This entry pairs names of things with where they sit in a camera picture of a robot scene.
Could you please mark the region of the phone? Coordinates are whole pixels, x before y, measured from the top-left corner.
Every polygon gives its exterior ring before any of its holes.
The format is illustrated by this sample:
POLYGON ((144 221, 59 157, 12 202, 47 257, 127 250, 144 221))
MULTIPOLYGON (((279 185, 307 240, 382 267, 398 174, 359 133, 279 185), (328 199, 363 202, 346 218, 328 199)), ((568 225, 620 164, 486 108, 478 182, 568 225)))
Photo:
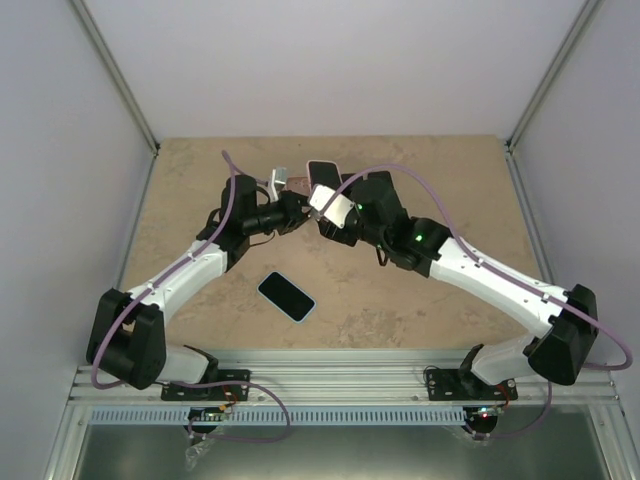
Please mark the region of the phone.
POLYGON ((302 323, 316 307, 315 300, 280 272, 269 273, 258 293, 294 323, 302 323))
POLYGON ((387 170, 382 170, 382 171, 374 171, 374 172, 370 172, 367 175, 368 179, 378 179, 378 180, 382 180, 390 185, 393 184, 393 178, 392 175, 389 171, 387 170))
POLYGON ((311 188, 323 185, 333 190, 342 184, 338 165, 333 161, 310 160, 307 162, 307 176, 311 188))

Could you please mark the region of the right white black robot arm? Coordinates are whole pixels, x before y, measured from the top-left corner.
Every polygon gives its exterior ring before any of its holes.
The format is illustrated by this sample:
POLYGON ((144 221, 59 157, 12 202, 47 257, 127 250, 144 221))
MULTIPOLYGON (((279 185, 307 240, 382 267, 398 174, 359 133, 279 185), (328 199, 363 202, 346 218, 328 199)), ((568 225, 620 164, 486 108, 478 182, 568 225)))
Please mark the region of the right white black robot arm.
POLYGON ((481 399, 495 385, 533 373, 558 385, 576 382, 598 335, 584 319, 597 315, 590 289, 538 281, 485 257, 447 226, 409 215, 386 171, 347 184, 330 168, 309 181, 322 236, 348 246, 365 242, 380 265, 456 286, 526 329, 518 338, 471 348, 453 373, 464 395, 481 399))

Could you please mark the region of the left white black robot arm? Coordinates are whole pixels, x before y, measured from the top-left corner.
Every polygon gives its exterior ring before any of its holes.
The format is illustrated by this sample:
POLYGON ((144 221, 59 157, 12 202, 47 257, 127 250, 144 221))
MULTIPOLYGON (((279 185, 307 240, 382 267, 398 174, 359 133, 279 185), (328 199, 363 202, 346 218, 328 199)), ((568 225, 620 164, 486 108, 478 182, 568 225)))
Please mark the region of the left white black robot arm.
POLYGON ((167 382, 184 384, 197 399, 216 393, 215 360, 194 347, 168 344, 166 328, 187 301, 240 261, 252 236, 285 235, 307 221, 307 195, 285 188, 259 203, 266 192, 250 176, 230 177, 220 206, 177 260, 139 286, 101 296, 86 353, 95 388, 127 384, 144 390, 167 382), (101 372, 113 382, 100 380, 101 372))

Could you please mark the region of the pink phone case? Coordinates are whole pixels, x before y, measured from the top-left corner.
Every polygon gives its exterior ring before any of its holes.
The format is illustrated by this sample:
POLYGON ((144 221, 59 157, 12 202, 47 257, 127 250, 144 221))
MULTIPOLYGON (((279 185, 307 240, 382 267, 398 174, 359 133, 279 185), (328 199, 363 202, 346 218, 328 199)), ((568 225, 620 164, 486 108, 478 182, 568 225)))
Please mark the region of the pink phone case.
POLYGON ((311 191, 309 179, 304 176, 289 177, 287 179, 285 189, 303 197, 308 197, 311 191))

